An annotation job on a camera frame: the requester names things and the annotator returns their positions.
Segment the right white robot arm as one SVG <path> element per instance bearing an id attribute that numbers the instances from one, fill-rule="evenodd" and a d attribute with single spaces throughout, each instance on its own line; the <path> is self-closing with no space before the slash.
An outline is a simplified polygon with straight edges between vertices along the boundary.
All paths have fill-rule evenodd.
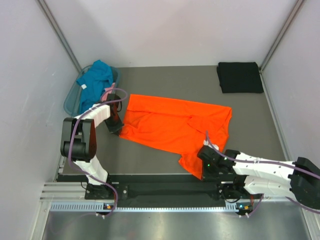
<path id="1" fill-rule="evenodd" d="M 225 200 L 276 196 L 320 208 L 320 169 L 305 157 L 281 162 L 231 149 L 221 153 L 209 145 L 203 145 L 197 157 L 202 160 L 202 180 L 215 182 Z"/>

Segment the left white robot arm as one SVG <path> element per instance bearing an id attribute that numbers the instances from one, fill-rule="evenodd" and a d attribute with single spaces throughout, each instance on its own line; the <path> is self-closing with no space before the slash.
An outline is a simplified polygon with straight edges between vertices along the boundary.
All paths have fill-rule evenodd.
<path id="1" fill-rule="evenodd" d="M 105 101 L 93 104 L 88 110 L 76 117 L 63 120 L 60 152 L 68 158 L 72 166 L 77 166 L 96 186 L 102 198 L 109 198 L 114 191 L 108 183 L 109 173 L 102 167 L 97 152 L 96 128 L 105 124 L 111 134 L 119 135 L 124 124 L 118 112 L 122 110 L 122 100 L 115 93 L 109 93 Z"/>

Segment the orange t shirt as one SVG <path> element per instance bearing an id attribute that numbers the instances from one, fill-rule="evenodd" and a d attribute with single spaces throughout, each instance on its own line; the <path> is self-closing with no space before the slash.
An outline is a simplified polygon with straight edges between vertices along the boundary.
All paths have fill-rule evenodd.
<path id="1" fill-rule="evenodd" d="M 181 99 L 132 94 L 120 137 L 158 150 L 179 154 L 179 164 L 198 179 L 198 151 L 208 136 L 220 150 L 229 138 L 232 108 Z"/>

